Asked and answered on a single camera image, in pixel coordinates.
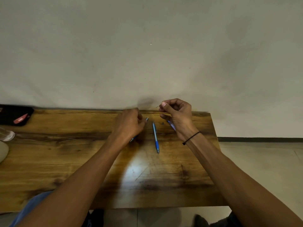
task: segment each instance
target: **blue pen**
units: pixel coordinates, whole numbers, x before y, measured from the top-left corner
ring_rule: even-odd
[[[158,152],[158,154],[159,154],[159,143],[158,143],[158,140],[157,140],[157,132],[156,132],[156,126],[155,126],[155,124],[154,124],[154,122],[152,123],[152,127],[153,127],[153,129],[154,129],[154,139],[155,139],[155,144],[156,144],[156,149],[157,149],[157,152]]]
[[[169,120],[167,120],[167,122],[172,127],[172,129],[174,129],[176,131],[175,125],[171,121],[169,121]]]
[[[131,141],[129,141],[130,143],[132,142],[132,141],[134,141],[134,139],[137,137],[138,135],[136,135],[135,137],[133,137],[132,139],[131,139]]]

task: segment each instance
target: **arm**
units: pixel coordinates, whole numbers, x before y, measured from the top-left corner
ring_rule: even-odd
[[[175,124],[184,142],[198,132],[191,120],[191,105],[180,99],[162,102],[161,117]],[[243,226],[303,226],[303,221],[285,204],[237,167],[201,133],[187,141],[201,165]]]
[[[113,132],[101,149],[17,226],[81,226],[116,157],[145,124],[138,109],[124,110],[117,116]]]

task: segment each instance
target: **forearm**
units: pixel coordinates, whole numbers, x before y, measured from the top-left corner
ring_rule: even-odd
[[[202,134],[187,142],[244,226],[302,226],[274,195],[238,168]]]
[[[18,227],[81,226],[95,195],[122,148],[123,146],[110,136],[91,159],[45,198]]]

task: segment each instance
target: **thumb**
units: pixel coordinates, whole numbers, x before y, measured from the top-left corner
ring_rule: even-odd
[[[162,106],[162,108],[166,111],[166,112],[168,112],[169,114],[171,114],[172,116],[175,114],[175,112],[176,112],[176,110],[175,109],[173,109],[168,103],[166,103],[166,102],[162,102],[161,103],[161,106]]]
[[[149,120],[149,119],[146,118],[145,120],[142,120],[140,123],[138,123],[138,126],[139,126],[139,128],[140,128],[140,131],[143,130],[143,128],[145,127],[145,125],[146,125],[146,123],[147,123],[148,120]]]

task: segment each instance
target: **baseboard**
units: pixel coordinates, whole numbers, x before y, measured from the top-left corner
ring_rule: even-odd
[[[218,137],[219,142],[244,143],[303,143],[303,138],[245,138],[245,137]]]

